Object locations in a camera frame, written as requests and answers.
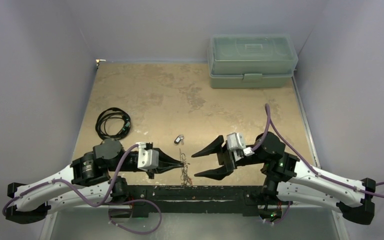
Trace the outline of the silver foot-shaped keyring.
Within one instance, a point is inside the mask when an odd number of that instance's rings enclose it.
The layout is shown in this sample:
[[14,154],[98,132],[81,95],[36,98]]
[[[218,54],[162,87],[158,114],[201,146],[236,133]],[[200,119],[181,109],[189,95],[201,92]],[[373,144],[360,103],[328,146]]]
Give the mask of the silver foot-shaped keyring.
[[183,166],[181,167],[181,185],[182,186],[192,186],[192,178],[188,175],[188,167],[189,163],[187,162],[186,155],[182,152],[182,150],[179,148],[179,159],[183,163]]

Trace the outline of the small key fob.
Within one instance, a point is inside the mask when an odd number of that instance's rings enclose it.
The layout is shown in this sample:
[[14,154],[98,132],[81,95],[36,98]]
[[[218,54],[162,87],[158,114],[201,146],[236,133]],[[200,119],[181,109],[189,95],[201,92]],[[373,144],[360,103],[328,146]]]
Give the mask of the small key fob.
[[184,144],[184,135],[183,134],[179,134],[175,140],[173,141],[175,145],[179,145],[179,144]]

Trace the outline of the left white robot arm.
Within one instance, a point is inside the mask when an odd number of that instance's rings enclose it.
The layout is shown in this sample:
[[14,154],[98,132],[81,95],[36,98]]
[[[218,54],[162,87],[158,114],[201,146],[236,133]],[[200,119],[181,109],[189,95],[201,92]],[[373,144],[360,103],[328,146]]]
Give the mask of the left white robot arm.
[[133,196],[119,172],[144,172],[153,179],[156,174],[183,166],[183,162],[168,156],[151,142],[137,142],[124,149],[119,140],[107,138],[49,177],[29,184],[10,183],[7,186],[10,200],[2,214],[11,222],[30,224],[72,206],[122,205]]

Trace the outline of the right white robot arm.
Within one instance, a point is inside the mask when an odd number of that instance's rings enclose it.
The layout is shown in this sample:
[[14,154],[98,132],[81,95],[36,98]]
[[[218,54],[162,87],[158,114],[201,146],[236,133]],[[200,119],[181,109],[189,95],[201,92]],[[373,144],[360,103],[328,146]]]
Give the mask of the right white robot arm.
[[343,218],[360,225],[370,225],[375,216],[371,194],[376,182],[370,178],[353,180],[318,169],[298,156],[286,152],[285,143],[272,132],[260,134],[262,144],[253,150],[241,133],[219,135],[193,158],[215,154],[219,168],[195,174],[217,181],[231,175],[238,167],[262,164],[264,183],[256,194],[246,193],[264,205],[300,202],[331,209]]

